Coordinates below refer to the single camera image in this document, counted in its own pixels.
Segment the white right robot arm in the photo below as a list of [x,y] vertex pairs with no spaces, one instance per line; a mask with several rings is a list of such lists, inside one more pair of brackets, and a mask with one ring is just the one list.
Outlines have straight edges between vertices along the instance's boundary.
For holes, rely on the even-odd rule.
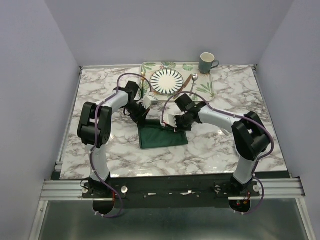
[[233,135],[239,160],[231,178],[230,191],[236,196],[247,192],[259,157],[272,143],[272,137],[257,113],[250,111],[245,115],[232,114],[214,109],[204,101],[195,103],[187,94],[178,97],[175,103],[183,115],[173,117],[170,125],[174,129],[190,131],[194,123],[209,124]]

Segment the dark green cloth napkin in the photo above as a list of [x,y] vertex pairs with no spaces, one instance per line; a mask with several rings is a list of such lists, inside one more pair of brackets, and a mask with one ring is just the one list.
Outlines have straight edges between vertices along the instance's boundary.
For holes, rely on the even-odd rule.
[[140,149],[155,149],[188,145],[187,135],[183,131],[174,132],[164,127],[159,120],[147,119],[137,124]]

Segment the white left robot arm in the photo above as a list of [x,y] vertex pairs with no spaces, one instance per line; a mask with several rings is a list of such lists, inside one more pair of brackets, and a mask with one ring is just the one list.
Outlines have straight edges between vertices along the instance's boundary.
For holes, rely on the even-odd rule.
[[124,109],[135,124],[142,124],[149,113],[149,109],[135,101],[139,89],[137,83],[129,81],[125,87],[115,88],[103,102],[86,102],[82,107],[77,135],[89,150],[89,177],[96,181],[93,191],[101,198],[107,197],[111,191],[107,182],[111,174],[105,148],[111,136],[112,115]]

